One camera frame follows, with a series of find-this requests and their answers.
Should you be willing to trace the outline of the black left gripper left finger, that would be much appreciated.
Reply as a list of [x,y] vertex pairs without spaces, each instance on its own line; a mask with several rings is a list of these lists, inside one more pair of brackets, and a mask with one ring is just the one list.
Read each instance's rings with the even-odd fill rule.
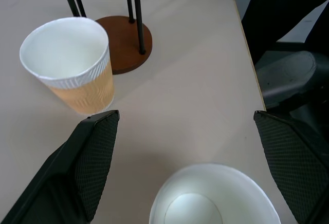
[[90,224],[111,167],[119,120],[118,110],[82,120],[1,224]]

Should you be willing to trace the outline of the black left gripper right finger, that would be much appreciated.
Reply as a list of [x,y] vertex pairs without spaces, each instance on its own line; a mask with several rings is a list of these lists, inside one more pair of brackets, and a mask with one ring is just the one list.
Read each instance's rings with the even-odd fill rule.
[[308,124],[265,111],[256,123],[270,173],[298,224],[329,224],[329,142]]

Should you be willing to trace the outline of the white paper cup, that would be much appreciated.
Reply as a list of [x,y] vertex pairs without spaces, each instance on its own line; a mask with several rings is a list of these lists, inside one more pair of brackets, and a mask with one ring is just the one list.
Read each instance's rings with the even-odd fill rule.
[[195,164],[174,173],[152,204],[149,224],[281,224],[265,192],[232,167]]

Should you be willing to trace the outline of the orange ribbed paper cup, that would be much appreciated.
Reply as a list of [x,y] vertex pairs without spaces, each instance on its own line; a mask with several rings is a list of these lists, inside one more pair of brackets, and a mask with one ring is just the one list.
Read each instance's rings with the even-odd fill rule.
[[105,29],[85,17],[66,17],[32,31],[20,47],[24,68],[80,114],[109,109],[114,84]]

